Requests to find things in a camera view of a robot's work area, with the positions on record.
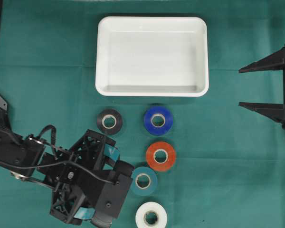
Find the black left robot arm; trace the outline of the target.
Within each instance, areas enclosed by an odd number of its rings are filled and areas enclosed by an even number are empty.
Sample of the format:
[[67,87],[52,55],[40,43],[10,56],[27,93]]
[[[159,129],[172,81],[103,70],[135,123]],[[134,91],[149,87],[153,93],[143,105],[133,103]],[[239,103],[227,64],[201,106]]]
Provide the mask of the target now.
[[0,166],[17,179],[52,189],[50,214],[72,225],[80,225],[76,214],[81,207],[93,207],[96,191],[84,186],[84,180],[106,183],[100,176],[105,164],[119,160],[115,142],[103,134],[87,130],[69,150],[56,146],[56,128],[47,125],[41,131],[51,132],[48,142],[39,134],[26,138],[11,129],[7,103],[0,96]]

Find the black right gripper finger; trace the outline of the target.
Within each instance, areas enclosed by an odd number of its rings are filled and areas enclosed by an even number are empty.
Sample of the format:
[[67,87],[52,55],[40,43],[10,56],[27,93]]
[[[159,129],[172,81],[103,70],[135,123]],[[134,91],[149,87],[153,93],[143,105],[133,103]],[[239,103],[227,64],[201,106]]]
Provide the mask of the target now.
[[285,109],[283,104],[239,102],[238,105],[250,111],[257,112],[277,123],[285,122]]
[[269,71],[269,70],[282,70],[285,66],[285,48],[259,60],[253,62],[241,69],[239,73],[256,72],[256,71]]

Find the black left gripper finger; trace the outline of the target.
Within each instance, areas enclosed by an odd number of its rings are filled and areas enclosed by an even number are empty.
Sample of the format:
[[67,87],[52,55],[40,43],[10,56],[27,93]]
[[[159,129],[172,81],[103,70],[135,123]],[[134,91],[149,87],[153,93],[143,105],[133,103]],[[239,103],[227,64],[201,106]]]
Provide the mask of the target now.
[[75,219],[81,219],[81,220],[91,220],[95,212],[94,208],[84,208],[80,207],[76,214],[74,215]]
[[104,156],[108,157],[106,163],[109,166],[115,166],[116,161],[120,158],[120,152],[116,147],[106,144],[104,147]]

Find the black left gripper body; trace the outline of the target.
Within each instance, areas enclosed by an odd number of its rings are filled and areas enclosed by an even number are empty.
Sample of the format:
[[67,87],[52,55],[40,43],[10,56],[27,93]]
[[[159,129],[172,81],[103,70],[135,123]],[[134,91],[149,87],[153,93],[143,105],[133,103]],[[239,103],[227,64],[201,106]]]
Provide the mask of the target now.
[[43,155],[38,171],[45,175],[43,183],[53,187],[50,215],[66,224],[82,224],[84,220],[74,218],[77,210],[92,208],[81,189],[82,184],[89,177],[111,183],[98,173],[108,165],[108,157],[104,156],[106,144],[115,146],[116,142],[106,135],[87,130],[67,152],[59,152],[56,158],[48,153]]

